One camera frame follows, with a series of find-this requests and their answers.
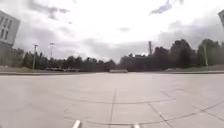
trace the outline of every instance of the lamp post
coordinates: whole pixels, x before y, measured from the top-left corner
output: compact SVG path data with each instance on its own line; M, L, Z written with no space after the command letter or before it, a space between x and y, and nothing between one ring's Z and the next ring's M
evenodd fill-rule
M34 72L34 69L35 69L35 60L36 60L36 50L37 50L37 46L38 45L34 45L34 55L33 55L33 72Z

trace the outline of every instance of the white cloud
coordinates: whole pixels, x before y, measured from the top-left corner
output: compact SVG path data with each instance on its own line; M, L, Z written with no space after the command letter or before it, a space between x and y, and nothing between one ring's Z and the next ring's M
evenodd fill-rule
M166 2L167 0L0 0L0 7L22 21L16 47L31 50L32 45L38 43L39 50L49 55L49 43L54 42L54 55L58 58L76 53L98 58L118 58L129 52L147 52L148 40L153 40L155 45L165 46L179 38L190 39L193 43L205 36L223 40L217 13L224 9L224 1L170 0L172 9L149 15ZM52 8L67 11L52 11ZM219 34L210 33L209 29ZM96 50L94 43L95 46L104 47ZM128 46L129 51L119 51L122 50L119 46ZM104 52L100 52L100 49L103 51L105 47L122 54L112 54L111 51L108 55L102 54Z

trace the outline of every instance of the paving tile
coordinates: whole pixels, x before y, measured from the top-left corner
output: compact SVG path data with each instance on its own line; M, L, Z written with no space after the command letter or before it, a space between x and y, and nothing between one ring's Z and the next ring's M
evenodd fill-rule
M199 111L184 101L165 101L152 103L151 105L165 120L186 116Z
M168 91L165 93L170 97L175 98L177 101L184 101L186 104L197 107L199 109L206 109L214 104L221 102L220 99L209 99L208 97L186 93L181 90Z
M159 91L139 89L117 89L115 103L138 103L172 100Z
M93 102L108 102L112 103L114 100L114 90L112 91L82 91L73 90L63 94L69 99L93 101Z
M170 128L165 122L153 123L153 124L140 124L140 128ZM118 125L111 126L110 128L133 128L132 125Z
M206 113L168 121L172 128L223 128L224 122Z
M213 114L213 115L224 120L224 103L222 103L214 108L211 108L209 110L206 110L206 112Z
M111 104L75 101L74 104L65 111L64 116L72 120L79 119L109 124L111 108Z
M115 104L111 124L133 124L162 121L148 104Z
M141 128L170 128L169 125L165 122L155 123L155 124L144 124L141 125Z

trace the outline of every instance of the ground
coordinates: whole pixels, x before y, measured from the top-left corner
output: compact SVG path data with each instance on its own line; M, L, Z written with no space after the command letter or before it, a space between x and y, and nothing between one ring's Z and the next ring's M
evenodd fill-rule
M222 74L0 76L3 128L223 128Z

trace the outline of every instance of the white building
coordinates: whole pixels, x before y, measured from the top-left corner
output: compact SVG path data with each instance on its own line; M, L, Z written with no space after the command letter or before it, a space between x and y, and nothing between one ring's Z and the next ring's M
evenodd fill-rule
M13 45L20 21L0 11L0 42L1 44Z
M222 25L224 27L224 10L222 10L221 12L219 12L219 17L220 17L220 19L222 21Z

